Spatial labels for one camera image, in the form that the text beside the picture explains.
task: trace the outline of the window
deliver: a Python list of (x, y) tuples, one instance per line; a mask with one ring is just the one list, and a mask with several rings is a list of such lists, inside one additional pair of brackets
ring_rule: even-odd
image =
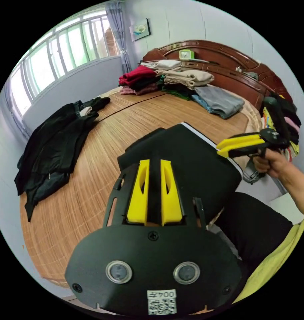
[(59, 49), (58, 49), (58, 40), (57, 38), (52, 38), (49, 41), (49, 49), (50, 49), (50, 56), (53, 67), (55, 69), (56, 75), (58, 78), (64, 76), (64, 69), (62, 66), (62, 62), (60, 59)]
[(43, 91), (55, 78), (48, 58), (47, 46), (44, 43), (28, 58), (30, 73), (39, 92)]
[(21, 66), (17, 68), (11, 78), (11, 89), (13, 98), (16, 102), (16, 106), (20, 113), (23, 115), (25, 111), (31, 106), (31, 102), (26, 94), (22, 76), (21, 76)]
[(104, 8), (75, 15), (41, 37), (11, 74), (12, 94), (23, 115), (52, 83), (91, 61), (120, 55)]

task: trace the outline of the picture frame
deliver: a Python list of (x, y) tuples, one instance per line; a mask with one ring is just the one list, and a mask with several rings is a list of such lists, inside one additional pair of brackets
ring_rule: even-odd
[(149, 20), (147, 18), (136, 21), (130, 26), (132, 42), (151, 35)]

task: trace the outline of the curtain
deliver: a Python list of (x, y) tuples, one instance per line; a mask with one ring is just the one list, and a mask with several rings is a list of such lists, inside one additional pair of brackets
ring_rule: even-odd
[(5, 91), (5, 100), (6, 100), (6, 106), (7, 110), (6, 113), (8, 115), (11, 115), (11, 123), (13, 124), (14, 132), (20, 132), (23, 139), (27, 142), (32, 134), (29, 129), (27, 129), (23, 123), (22, 116), (18, 112), (17, 108), (15, 107), (13, 95), (12, 95), (12, 89), (11, 89), (11, 76), (8, 78), (8, 80), (4, 84), (4, 91)]
[(104, 6), (111, 30), (121, 52), (123, 73), (130, 72), (131, 66), (125, 43), (125, 29), (123, 20), (124, 3), (121, 1), (107, 2), (104, 4)]

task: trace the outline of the green alarm clock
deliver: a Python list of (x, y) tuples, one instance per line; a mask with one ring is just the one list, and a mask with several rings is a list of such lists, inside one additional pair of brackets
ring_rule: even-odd
[(190, 60), (194, 59), (194, 52), (190, 49), (182, 49), (179, 51), (180, 60)]

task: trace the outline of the person's leg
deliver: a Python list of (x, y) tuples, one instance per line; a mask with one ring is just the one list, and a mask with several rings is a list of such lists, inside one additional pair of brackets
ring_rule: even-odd
[(280, 213), (240, 192), (230, 197), (215, 224), (252, 270), (283, 242), (293, 226)]

